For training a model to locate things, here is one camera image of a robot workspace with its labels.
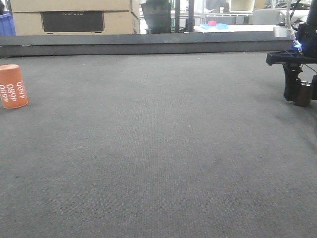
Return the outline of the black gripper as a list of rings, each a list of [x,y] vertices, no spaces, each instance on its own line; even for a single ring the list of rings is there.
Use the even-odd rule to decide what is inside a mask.
[[[268,53],[266,63],[268,65],[284,64],[284,98],[287,101],[294,101],[298,96],[301,83],[298,77],[302,72],[300,64],[317,63],[317,26],[306,22],[299,24],[293,49]],[[313,76],[312,87],[311,99],[317,100],[317,75]]]

